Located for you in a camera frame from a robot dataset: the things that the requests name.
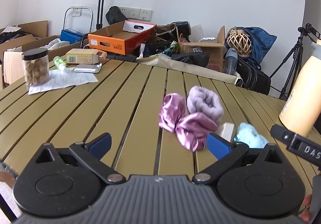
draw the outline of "wicker basket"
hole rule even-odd
[[[249,35],[241,29],[233,27],[227,35],[227,43],[230,47],[235,48],[242,57],[249,57],[252,52],[252,43]]]

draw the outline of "blue fluffy object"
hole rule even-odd
[[[260,149],[263,149],[264,146],[269,143],[265,137],[260,135],[252,125],[245,122],[242,122],[238,127],[234,141],[244,142],[250,148]]]

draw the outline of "table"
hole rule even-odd
[[[195,85],[219,94],[222,122],[252,124],[269,142],[279,145],[312,192],[316,166],[289,153],[269,129],[280,124],[284,101],[208,78],[143,64],[108,60],[96,74],[98,83],[27,94],[24,79],[0,92],[0,158],[20,174],[39,146],[51,142],[65,148],[89,142],[104,132],[112,135],[111,150],[102,162],[126,178],[130,174],[186,174],[191,178],[217,159],[207,150],[184,149],[175,134],[158,127],[165,94],[187,96]],[[321,144],[312,129],[308,138]]]

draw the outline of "wall socket panel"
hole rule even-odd
[[[81,16],[81,8],[73,8],[73,16]]]
[[[153,11],[150,9],[140,9],[126,6],[120,6],[119,9],[126,18],[139,19],[143,21],[150,21],[153,13]]]

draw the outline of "purple satin bow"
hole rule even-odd
[[[217,124],[202,112],[185,116],[186,100],[179,94],[166,95],[159,112],[159,127],[176,133],[179,142],[195,152],[205,148],[209,133],[217,130]]]

